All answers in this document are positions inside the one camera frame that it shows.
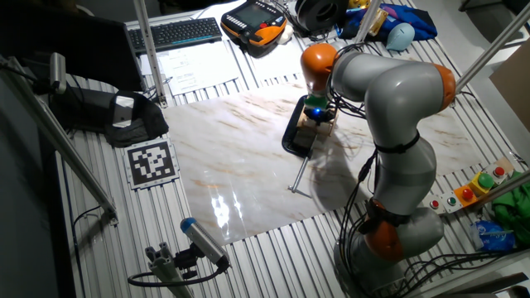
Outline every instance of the blue cloth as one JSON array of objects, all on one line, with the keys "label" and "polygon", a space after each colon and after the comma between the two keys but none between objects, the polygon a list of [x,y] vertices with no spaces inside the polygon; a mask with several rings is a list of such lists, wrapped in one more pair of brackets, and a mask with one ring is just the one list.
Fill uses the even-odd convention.
[{"label": "blue cloth", "polygon": [[[393,4],[381,4],[381,9],[388,12],[388,17],[381,26],[379,33],[373,37],[376,41],[387,41],[390,31],[403,22],[409,23],[414,27],[414,41],[425,41],[438,35],[438,31],[426,11]],[[343,39],[355,37],[365,13],[366,9],[348,10],[344,25],[339,30],[339,37]]]}]

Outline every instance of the blue ball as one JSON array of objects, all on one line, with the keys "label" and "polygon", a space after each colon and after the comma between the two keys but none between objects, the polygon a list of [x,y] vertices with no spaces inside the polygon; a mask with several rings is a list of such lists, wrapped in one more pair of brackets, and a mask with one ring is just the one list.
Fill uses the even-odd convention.
[{"label": "blue ball", "polygon": [[414,40],[414,27],[409,23],[395,26],[388,34],[387,50],[405,50]]}]

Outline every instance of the green button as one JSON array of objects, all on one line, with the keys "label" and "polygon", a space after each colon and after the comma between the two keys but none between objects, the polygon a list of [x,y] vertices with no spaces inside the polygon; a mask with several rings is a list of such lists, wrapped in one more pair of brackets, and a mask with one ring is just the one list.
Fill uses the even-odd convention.
[{"label": "green button", "polygon": [[490,174],[482,173],[479,175],[479,185],[488,189],[494,185],[494,178]]},{"label": "green button", "polygon": [[447,199],[447,203],[449,203],[449,205],[451,206],[454,206],[456,205],[456,199],[453,197],[450,197],[449,199]]}]

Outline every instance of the green led light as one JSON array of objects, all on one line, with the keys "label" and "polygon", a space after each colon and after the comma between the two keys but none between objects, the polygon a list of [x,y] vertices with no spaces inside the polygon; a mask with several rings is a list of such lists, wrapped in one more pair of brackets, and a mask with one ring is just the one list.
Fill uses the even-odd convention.
[{"label": "green led light", "polygon": [[454,206],[456,205],[456,199],[453,197],[450,197],[449,199],[447,199],[447,203],[451,206]]}]

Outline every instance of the black fabric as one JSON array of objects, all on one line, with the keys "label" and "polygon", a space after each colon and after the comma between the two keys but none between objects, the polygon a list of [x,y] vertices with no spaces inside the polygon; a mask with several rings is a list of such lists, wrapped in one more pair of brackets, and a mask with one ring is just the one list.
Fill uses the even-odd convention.
[{"label": "black fabric", "polygon": [[[113,126],[114,109],[118,96],[134,99],[131,125],[124,128]],[[118,91],[109,106],[105,139],[114,147],[127,147],[132,144],[153,140],[168,132],[166,120],[160,108],[141,94]]]},{"label": "black fabric", "polygon": [[412,139],[412,141],[410,141],[408,144],[399,144],[397,146],[395,146],[394,148],[386,148],[386,147],[381,147],[379,146],[378,144],[374,143],[375,147],[378,149],[379,152],[382,152],[382,153],[398,153],[398,154],[403,154],[405,153],[408,149],[410,149],[412,146],[414,146],[420,139],[420,132],[417,131],[416,133],[416,136]]}]

